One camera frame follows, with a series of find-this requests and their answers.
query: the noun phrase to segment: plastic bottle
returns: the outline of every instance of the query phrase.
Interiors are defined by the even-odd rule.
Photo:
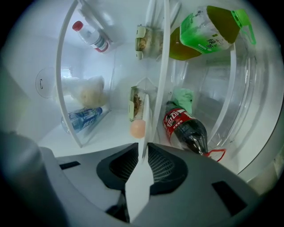
[[[167,102],[164,128],[171,145],[207,155],[207,132],[203,124],[172,101]]]
[[[73,30],[78,32],[80,38],[98,52],[105,52],[108,42],[99,34],[97,30],[89,25],[84,25],[81,21],[73,24]]]
[[[249,27],[251,38],[243,30],[244,26]],[[249,17],[243,9],[230,11],[214,6],[198,7],[171,34],[170,57],[187,60],[226,50],[236,41],[240,29],[252,44],[256,44]]]
[[[76,110],[74,112],[69,112],[69,119],[73,125],[74,131],[76,133],[80,132],[82,129],[86,128],[87,126],[91,125],[96,121],[96,118],[101,115],[103,112],[102,108],[96,109],[81,109]],[[61,125],[65,132],[69,133],[69,130],[65,124],[63,117],[61,118]]]

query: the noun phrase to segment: green bottle cap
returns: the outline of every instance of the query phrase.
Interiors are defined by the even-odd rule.
[[[252,30],[252,24],[249,20],[249,16],[245,12],[244,9],[238,9],[231,11],[233,18],[235,19],[237,25],[240,27],[241,31],[247,35],[249,41],[255,45],[256,44],[256,39],[254,37],[254,33]],[[250,35],[243,29],[244,26],[248,26]]]

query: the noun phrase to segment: red bottle cap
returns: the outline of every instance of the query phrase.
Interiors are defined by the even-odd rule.
[[[73,24],[72,29],[75,31],[80,31],[83,28],[83,23],[81,21],[77,21]]]

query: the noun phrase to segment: blue water bottle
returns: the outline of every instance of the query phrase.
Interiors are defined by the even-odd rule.
[[[81,109],[74,112],[69,112],[68,116],[76,133],[94,123],[99,115],[103,112],[102,108],[96,109]],[[61,118],[61,125],[65,132],[70,133],[63,117]]]

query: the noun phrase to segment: refrigerator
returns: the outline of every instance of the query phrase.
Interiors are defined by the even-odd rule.
[[[244,9],[256,45],[239,33],[227,50],[178,61],[169,58],[170,34],[196,7]],[[72,29],[89,24],[109,39],[99,53]],[[135,56],[137,26],[163,33],[157,59]],[[75,133],[62,78],[104,78],[108,102],[96,124]],[[55,157],[92,153],[143,139],[130,134],[132,86],[156,90],[147,117],[148,141],[171,146],[163,128],[175,88],[194,93],[192,115],[208,134],[208,148],[226,149],[219,162],[244,181],[260,174],[283,150],[284,67],[277,38],[257,10],[242,0],[39,0],[12,28],[1,50],[1,129],[53,151]],[[66,122],[66,133],[61,120]]]

